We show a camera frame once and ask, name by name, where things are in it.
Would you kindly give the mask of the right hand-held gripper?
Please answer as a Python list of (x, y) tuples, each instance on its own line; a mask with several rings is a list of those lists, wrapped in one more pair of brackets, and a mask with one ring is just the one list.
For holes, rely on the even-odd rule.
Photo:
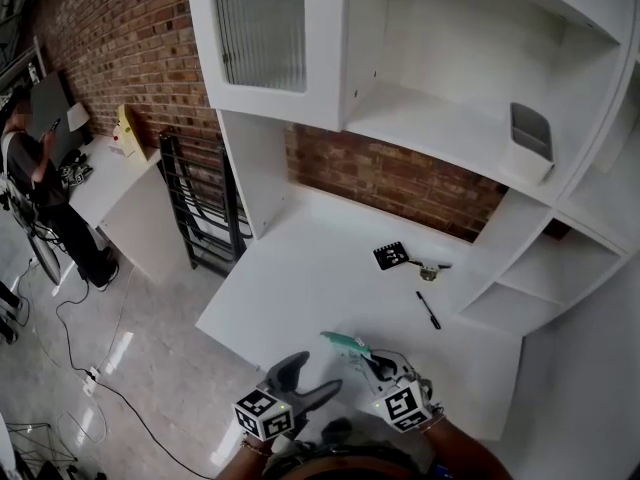
[(370, 383), (392, 382), (372, 402), (372, 408), (394, 430), (406, 433), (436, 415), (432, 382), (417, 374), (403, 354), (372, 351), (367, 358), (367, 378)]

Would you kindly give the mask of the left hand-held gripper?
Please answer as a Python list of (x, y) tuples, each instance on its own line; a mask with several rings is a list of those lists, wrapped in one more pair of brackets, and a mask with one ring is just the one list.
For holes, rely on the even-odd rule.
[[(279, 392), (294, 392), (298, 388), (301, 369), (310, 358), (308, 351), (292, 354), (266, 374), (264, 382), (233, 404), (233, 413), (239, 426), (258, 440), (274, 440), (291, 433), (296, 427), (295, 408)], [(299, 395), (301, 412), (313, 412), (342, 389), (343, 381), (335, 379)]]

